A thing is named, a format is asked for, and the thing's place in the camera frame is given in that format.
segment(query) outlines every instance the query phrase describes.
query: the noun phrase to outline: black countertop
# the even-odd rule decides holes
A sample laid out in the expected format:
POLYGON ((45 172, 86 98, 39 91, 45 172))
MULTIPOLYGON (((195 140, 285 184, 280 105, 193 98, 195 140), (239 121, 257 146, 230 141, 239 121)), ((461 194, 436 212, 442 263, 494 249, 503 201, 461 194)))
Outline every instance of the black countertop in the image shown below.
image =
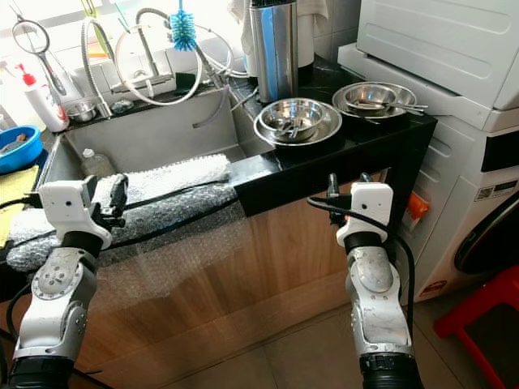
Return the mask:
MULTIPOLYGON (((361 81, 337 64, 315 57, 310 72, 307 69, 300 77, 298 94, 331 104, 332 96, 339 88, 361 81)), ((232 79, 231 87, 241 99, 249 95, 255 85, 248 79, 232 79)), ((264 105, 251 99, 245 107, 255 117, 264 105)), ((246 214, 252 216, 325 190, 330 173, 336 173, 343 183, 358 178, 362 171, 374 173, 392 168, 389 183, 405 183, 402 193, 401 188, 393 187, 397 192, 395 201, 400 202, 393 208, 393 224, 396 225, 401 220, 435 124, 436 120, 427 115, 406 114, 379 125, 343 115, 341 129, 322 143, 308 147, 279 147, 234 162, 233 182, 246 214), (402 165, 408 165, 406 171, 401 172, 407 177, 399 177, 395 172, 402 165)))

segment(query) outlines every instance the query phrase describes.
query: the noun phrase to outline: white washing machine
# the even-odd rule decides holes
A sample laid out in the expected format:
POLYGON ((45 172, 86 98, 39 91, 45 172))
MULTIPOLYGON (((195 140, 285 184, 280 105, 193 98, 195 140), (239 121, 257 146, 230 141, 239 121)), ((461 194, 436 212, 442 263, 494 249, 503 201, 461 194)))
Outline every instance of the white washing machine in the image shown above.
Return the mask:
MULTIPOLYGON (((430 209, 400 231, 415 256, 415 301, 519 263, 519 109, 486 107, 355 44, 339 48, 338 62, 365 79, 408 87, 438 119, 414 188, 430 209)), ((397 266, 406 280, 403 253, 397 266)))
POLYGON ((358 48, 486 107, 519 106, 517 0, 362 0, 358 48))

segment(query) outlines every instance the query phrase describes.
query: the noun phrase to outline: black cable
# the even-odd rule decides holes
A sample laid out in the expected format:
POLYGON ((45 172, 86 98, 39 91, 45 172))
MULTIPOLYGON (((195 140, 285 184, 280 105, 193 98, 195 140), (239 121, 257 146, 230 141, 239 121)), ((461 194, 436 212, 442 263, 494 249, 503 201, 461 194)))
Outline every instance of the black cable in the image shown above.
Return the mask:
POLYGON ((5 203, 0 204, 0 209, 9 207, 9 206, 15 205, 15 204, 25 204, 26 199, 27 199, 26 197, 23 197, 21 199, 6 201, 5 203))
POLYGON ((221 209, 224 209, 225 207, 228 207, 229 205, 231 204, 234 204, 238 201, 238 199, 231 199, 231 200, 228 200, 220 205, 216 205, 214 207, 211 207, 209 208, 208 210, 206 211, 203 211, 201 213, 197 213, 196 215, 193 215, 191 217, 188 217, 187 219, 184 219, 184 220, 181 220, 177 223, 173 223, 172 225, 168 226, 168 227, 164 227, 163 229, 157 229, 153 232, 150 232, 150 233, 145 233, 143 235, 141 235, 140 237, 133 237, 131 239, 128 239, 126 241, 123 241, 123 242, 117 242, 117 243, 114 243, 112 246, 110 246, 109 248, 103 250, 103 251, 107 251, 107 250, 113 250, 113 249, 118 249, 120 247, 124 247, 124 246, 131 246, 131 245, 134 245, 134 244, 137 244, 137 243, 142 243, 142 242, 145 242, 145 241, 149 241, 150 239, 153 239, 155 237, 159 237, 161 235, 164 235, 165 233, 170 233, 172 231, 174 231, 175 229, 179 229, 181 227, 183 227, 184 225, 188 225, 190 223, 193 223, 197 220, 200 220, 206 216, 210 216, 212 215, 213 213, 217 213, 218 211, 220 211, 221 209))
POLYGON ((27 283, 23 288, 21 288, 20 291, 17 292, 17 294, 9 301, 9 305, 7 306, 6 311, 6 322, 7 322, 7 329, 9 330, 9 333, 13 337, 13 341, 16 342, 18 339, 18 332, 15 328, 15 323, 13 322, 13 310, 15 308, 16 303, 18 300, 29 291, 31 288, 31 283, 27 283))
POLYGON ((38 239, 42 239, 44 237, 50 237, 50 236, 54 235, 55 233, 56 233, 56 230, 52 229, 52 230, 50 230, 50 231, 48 231, 46 233, 41 233, 40 235, 36 235, 35 237, 30 237, 29 239, 26 239, 24 241, 18 242, 15 245, 13 245, 12 248, 15 249, 16 247, 20 247, 20 246, 26 245, 27 243, 30 243, 30 242, 33 242, 33 241, 37 241, 38 239))
POLYGON ((166 194, 161 194, 159 196, 152 197, 150 199, 141 200, 136 203, 128 204, 124 207, 124 210, 128 211, 130 209, 143 207, 145 205, 149 205, 149 204, 155 203, 157 201, 166 200, 166 199, 169 199, 170 197, 174 197, 176 195, 183 195, 184 193, 188 192, 189 190, 193 190, 196 188, 209 186, 209 185, 213 185, 213 184, 227 184, 227 183, 229 183, 229 180, 214 180, 214 181, 203 182, 201 184, 194 184, 194 185, 186 186, 184 188, 177 189, 177 190, 174 190, 174 191, 166 193, 166 194))
POLYGON ((368 224, 375 226, 378 229, 386 232, 386 234, 397 242, 400 247, 405 251, 407 262, 409 266, 409 289, 408 289, 408 301, 407 301, 407 327, 409 328, 409 334, 413 339, 413 314, 414 314, 414 256, 408 244, 397 234, 389 229, 386 225, 374 220, 368 216, 364 216, 357 212, 352 212, 344 208, 334 207, 333 205, 326 204, 326 199, 320 197, 309 197, 307 202, 312 206, 325 211, 340 213, 345 216, 354 217, 355 219, 362 220, 368 224))

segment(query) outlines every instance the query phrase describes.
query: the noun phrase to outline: bubble wrap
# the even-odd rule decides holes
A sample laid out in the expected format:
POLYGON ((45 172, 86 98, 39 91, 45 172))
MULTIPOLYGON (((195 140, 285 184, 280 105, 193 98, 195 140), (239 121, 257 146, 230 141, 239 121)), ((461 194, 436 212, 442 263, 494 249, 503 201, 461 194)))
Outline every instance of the bubble wrap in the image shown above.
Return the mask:
MULTIPOLYGON (((226 157, 215 155, 129 173, 128 204, 226 179, 228 168, 226 157)), ((99 181, 93 201, 109 202, 113 180, 107 177, 99 181)), ((251 233, 241 205, 233 202, 236 197, 229 184, 209 184, 126 210, 126 227, 112 230, 112 247, 99 257, 98 290, 91 309, 120 309, 144 299, 167 296, 180 282, 239 249, 251 233), (173 231, 119 246, 223 205, 220 211, 173 231)), ((15 247, 7 255, 7 263, 19 271, 36 270, 52 247, 59 244, 41 209, 18 214, 11 224, 10 239, 15 247)))

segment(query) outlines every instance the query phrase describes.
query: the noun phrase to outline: washing machine door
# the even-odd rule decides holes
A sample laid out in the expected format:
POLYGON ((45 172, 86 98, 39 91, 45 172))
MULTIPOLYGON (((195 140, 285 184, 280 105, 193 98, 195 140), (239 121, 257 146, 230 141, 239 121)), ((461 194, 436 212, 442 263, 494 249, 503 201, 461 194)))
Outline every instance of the washing machine door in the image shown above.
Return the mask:
POLYGON ((466 274, 498 271, 519 263, 519 192, 512 195, 461 243, 454 264, 466 274))

